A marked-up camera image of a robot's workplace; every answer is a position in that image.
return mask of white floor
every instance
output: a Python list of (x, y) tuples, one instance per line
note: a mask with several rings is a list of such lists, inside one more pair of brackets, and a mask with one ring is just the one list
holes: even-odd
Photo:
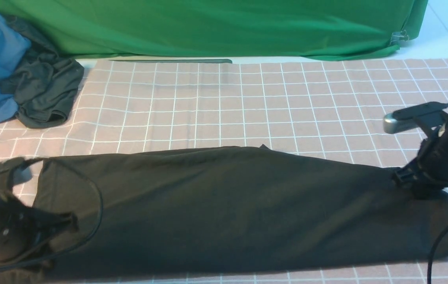
[[(405, 42), (389, 59), (448, 58), (448, 0), (430, 0), (419, 37)], [(233, 63), (304, 62), (303, 57), (236, 57)], [(81, 60), (85, 67), (93, 67), (95, 60)]]

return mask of black fabric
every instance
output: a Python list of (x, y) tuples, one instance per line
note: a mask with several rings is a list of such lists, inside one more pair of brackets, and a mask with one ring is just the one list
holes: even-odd
[[(37, 275), (0, 274), (0, 284), (134, 279), (151, 273), (250, 273), (426, 260), (448, 224), (448, 194), (416, 200), (393, 169), (223, 147), (46, 160), (37, 208), (75, 211), (81, 232), (53, 241), (61, 250), (95, 225), (84, 247)], [(437, 258), (448, 256), (448, 235)]]
[(14, 94), (16, 117), (26, 127), (47, 128), (67, 121), (84, 68), (72, 58), (60, 57), (56, 48), (31, 24), (3, 15), (7, 24), (31, 41), (11, 77), (0, 83), (2, 93)]

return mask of black cable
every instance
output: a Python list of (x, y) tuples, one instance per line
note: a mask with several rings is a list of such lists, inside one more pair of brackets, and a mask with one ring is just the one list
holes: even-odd
[[(34, 162), (38, 162), (41, 161), (42, 159), (33, 159), (31, 161)], [(96, 235), (97, 230), (99, 230), (99, 227), (101, 226), (101, 220), (103, 219), (103, 194), (101, 193), (101, 191), (99, 190), (99, 187), (96, 185), (96, 183), (94, 181), (92, 181), (90, 178), (88, 178), (87, 176), (85, 176), (83, 173), (81, 173), (80, 171), (78, 171), (77, 169), (75, 169), (72, 166), (67, 165), (66, 163), (62, 162), (62, 161), (58, 161), (56, 159), (52, 160), (53, 162), (56, 162), (57, 164), (65, 167), (66, 169), (68, 169), (69, 171), (73, 172), (74, 174), (76, 174), (79, 178), (85, 180), (87, 182), (87, 184), (90, 186), (90, 188), (96, 193), (98, 199), (99, 199), (99, 210), (97, 212), (97, 218), (96, 218), (96, 225), (94, 225), (94, 228), (92, 229), (92, 231), (87, 234), (87, 236), (79, 241), (78, 243), (65, 248), (64, 250), (60, 250), (59, 252), (55, 252), (46, 256), (42, 256), (42, 257), (38, 257), (38, 258), (34, 258), (31, 260), (26, 260), (26, 261), (21, 261), (21, 262), (17, 262), (14, 264), (9, 264), (9, 265), (1, 265), (0, 266), (0, 273), (8, 271), (8, 270), (12, 270), (12, 269), (17, 269), (17, 268), (22, 268), (22, 267), (26, 267), (26, 266), (32, 266), (32, 265), (36, 265), (39, 264), (40, 262), (43, 261), (47, 261), (47, 260), (52, 260), (54, 258), (60, 257), (61, 255), (65, 255), (67, 253), (72, 252), (73, 250), (76, 250), (77, 248), (80, 248), (81, 246), (85, 245), (86, 243), (88, 243), (93, 237), (94, 235)]]
[(433, 277), (433, 262), (435, 258), (435, 252), (438, 247), (438, 245), (441, 243), (445, 235), (448, 234), (448, 226), (446, 226), (445, 229), (438, 235), (435, 242), (433, 243), (433, 246), (431, 247), (431, 252), (429, 253), (428, 257), (428, 263), (427, 263), (427, 284), (432, 284), (432, 277)]

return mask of pink grid mat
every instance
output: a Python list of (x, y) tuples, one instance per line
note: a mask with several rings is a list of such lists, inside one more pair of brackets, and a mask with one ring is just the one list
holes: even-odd
[[(265, 144), (298, 155), (402, 166), (423, 135), (387, 135), (383, 116), (426, 101), (448, 102), (448, 60), (439, 59), (251, 65), (103, 60), (88, 71), (65, 125), (29, 130), (18, 121), (0, 124), (0, 161)], [(31, 204), (36, 178), (14, 191)], [(141, 282), (421, 284), (425, 271), (425, 263), (413, 263)], [(433, 275), (434, 283), (448, 284), (448, 261), (435, 264)]]

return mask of green backdrop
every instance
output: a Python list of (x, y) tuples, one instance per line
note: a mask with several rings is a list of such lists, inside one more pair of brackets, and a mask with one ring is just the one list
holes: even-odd
[(384, 57), (428, 0), (0, 0), (63, 54)]

